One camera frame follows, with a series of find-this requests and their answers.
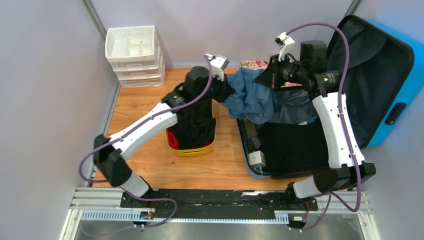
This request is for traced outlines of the blue grey shirt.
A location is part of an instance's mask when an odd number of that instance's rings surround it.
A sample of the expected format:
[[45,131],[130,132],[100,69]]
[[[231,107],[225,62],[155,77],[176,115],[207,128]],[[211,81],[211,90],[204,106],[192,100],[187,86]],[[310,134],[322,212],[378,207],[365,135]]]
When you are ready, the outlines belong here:
[[272,118],[277,104],[276,94],[271,88],[256,82],[256,78],[264,71],[241,67],[235,73],[227,75],[227,82],[234,93],[221,104],[228,109],[230,118],[247,118],[257,125]]

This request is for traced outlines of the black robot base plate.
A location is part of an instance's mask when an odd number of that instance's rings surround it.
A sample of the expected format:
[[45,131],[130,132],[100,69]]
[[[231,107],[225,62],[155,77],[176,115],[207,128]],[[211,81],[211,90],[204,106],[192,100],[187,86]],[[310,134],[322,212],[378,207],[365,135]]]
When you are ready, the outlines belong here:
[[120,206],[154,210],[156,218],[168,217],[177,203],[174,219],[271,220],[275,211],[317,211],[314,198],[296,200],[284,191],[158,189],[149,190],[144,200],[124,192]]

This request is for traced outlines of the beige cylindrical bottle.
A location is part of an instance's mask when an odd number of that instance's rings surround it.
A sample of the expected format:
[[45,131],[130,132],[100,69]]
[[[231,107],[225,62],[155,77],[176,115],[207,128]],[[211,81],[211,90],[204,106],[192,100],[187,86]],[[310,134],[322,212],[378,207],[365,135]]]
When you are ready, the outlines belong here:
[[258,136],[256,126],[253,122],[251,122],[249,119],[245,118],[244,119],[244,125],[245,125],[245,129],[246,129],[247,137],[249,139],[250,138],[256,138]]

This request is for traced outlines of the blue fish print suitcase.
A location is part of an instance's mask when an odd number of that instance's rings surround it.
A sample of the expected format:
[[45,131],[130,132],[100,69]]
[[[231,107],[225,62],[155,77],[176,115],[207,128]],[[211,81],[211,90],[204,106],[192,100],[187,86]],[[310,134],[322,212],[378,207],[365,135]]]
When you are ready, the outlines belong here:
[[[347,113],[360,149],[381,144],[404,109],[424,84],[424,45],[380,22],[356,15],[338,27],[349,45],[349,64],[343,84]],[[277,106],[267,123],[308,125],[319,121],[309,94],[301,87],[276,90]],[[252,153],[244,119],[237,121],[243,154]],[[319,167],[294,173],[264,172],[247,165],[258,179],[291,179],[309,176]]]

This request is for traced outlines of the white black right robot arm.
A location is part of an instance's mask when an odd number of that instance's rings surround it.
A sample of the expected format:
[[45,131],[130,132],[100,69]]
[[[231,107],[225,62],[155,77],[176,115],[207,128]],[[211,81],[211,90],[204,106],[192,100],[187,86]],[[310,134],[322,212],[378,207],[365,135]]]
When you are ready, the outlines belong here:
[[279,54],[270,57],[256,82],[274,91],[287,90],[285,83],[299,84],[312,101],[321,122],[328,151],[328,167],[314,169],[308,178],[293,183],[285,195],[286,205],[299,209],[305,198],[359,187],[376,174],[358,147],[347,112],[346,95],[339,93],[343,72],[328,70],[327,45],[320,40],[301,43],[300,59],[291,54],[295,42],[277,39]]

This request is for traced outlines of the black garment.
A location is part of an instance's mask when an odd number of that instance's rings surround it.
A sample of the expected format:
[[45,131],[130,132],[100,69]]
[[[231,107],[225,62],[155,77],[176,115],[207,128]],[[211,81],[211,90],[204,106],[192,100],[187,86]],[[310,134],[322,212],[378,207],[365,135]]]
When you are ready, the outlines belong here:
[[180,144],[203,145],[215,136],[216,119],[213,117],[211,100],[192,105],[178,117],[178,123],[168,130],[174,133]]
[[320,121],[306,125],[267,122],[257,130],[267,173],[296,173],[328,167],[328,147]]

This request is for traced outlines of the white plastic drawer unit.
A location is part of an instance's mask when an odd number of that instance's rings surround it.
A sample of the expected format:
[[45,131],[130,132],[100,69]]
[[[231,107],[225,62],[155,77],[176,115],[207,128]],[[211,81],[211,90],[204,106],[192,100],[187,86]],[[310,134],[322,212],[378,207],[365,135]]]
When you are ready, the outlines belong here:
[[165,83],[165,60],[154,25],[109,28],[105,57],[123,88]]

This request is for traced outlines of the red cloth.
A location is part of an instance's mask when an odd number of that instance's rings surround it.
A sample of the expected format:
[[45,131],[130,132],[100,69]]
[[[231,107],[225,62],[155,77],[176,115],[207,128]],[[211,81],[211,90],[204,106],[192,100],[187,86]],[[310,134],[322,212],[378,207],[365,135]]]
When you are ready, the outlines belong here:
[[175,136],[175,134],[172,131],[167,129],[166,134],[167,134],[167,137],[166,137],[167,143],[174,150],[190,150],[190,149],[203,148],[203,147],[207,147],[207,146],[211,145],[213,143],[213,141],[215,140],[214,137],[212,137],[210,140],[208,140],[207,142],[205,142],[202,145],[200,145],[199,143],[196,143],[196,142],[180,144],[177,137]]

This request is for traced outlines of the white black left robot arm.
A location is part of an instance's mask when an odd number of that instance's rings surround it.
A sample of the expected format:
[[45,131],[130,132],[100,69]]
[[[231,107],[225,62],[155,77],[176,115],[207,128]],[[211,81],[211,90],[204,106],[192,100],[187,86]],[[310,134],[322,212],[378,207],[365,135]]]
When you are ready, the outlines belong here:
[[179,148],[206,147],[215,138],[216,120],[211,101],[223,102],[234,93],[220,67],[193,67],[173,91],[148,114],[109,137],[94,139],[93,163],[113,187],[128,192],[138,206],[153,201],[150,185],[127,164],[127,160],[151,138],[166,130],[177,139]]

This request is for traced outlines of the yellow plastic basket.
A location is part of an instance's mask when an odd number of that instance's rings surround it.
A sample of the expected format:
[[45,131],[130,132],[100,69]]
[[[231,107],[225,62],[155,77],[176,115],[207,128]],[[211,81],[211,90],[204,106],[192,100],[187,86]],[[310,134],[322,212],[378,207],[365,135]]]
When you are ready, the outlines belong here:
[[172,150],[172,152],[176,156],[178,156],[178,157],[194,157],[194,156],[207,155],[207,154],[212,152],[212,150],[214,148],[214,142],[215,142],[215,136],[213,136],[213,137],[214,137],[214,141],[211,145],[209,145],[207,147],[201,147],[201,148],[195,148],[195,149],[186,149],[186,150],[172,149],[168,145],[167,134],[166,134],[166,143],[167,143],[167,146]]

